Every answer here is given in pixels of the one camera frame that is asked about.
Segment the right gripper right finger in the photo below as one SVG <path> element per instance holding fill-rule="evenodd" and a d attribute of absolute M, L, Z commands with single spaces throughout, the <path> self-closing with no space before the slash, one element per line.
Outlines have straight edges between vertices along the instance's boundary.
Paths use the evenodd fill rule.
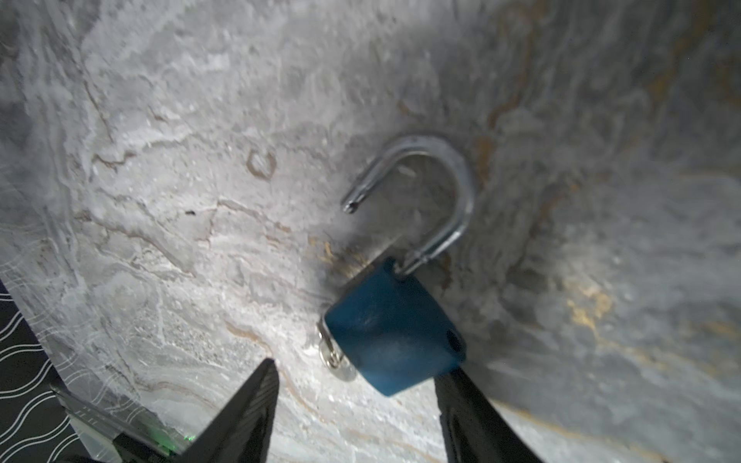
<path fill-rule="evenodd" d="M 463 370 L 434 386 L 449 463 L 541 463 Z"/>

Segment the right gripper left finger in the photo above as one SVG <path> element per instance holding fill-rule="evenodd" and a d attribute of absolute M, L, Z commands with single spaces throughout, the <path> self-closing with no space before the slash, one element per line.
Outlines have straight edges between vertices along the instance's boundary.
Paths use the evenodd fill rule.
<path fill-rule="evenodd" d="M 266 461 L 279 392 L 275 362 L 266 358 L 177 462 Z"/>

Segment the blue padlock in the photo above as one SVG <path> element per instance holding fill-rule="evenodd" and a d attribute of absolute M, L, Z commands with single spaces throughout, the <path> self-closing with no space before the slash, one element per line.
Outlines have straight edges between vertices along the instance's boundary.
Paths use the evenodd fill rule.
<path fill-rule="evenodd" d="M 391 397 L 459 368 L 466 343 L 455 324 L 414 273 L 466 232 L 474 215 L 476 185 L 466 156 L 440 135 L 409 134 L 390 141 L 342 200 L 353 214 L 403 160 L 424 156 L 450 175 L 455 204 L 449 217 L 401 257 L 385 252 L 343 289 L 318 321 L 318 352 L 339 380 L 362 376 Z"/>

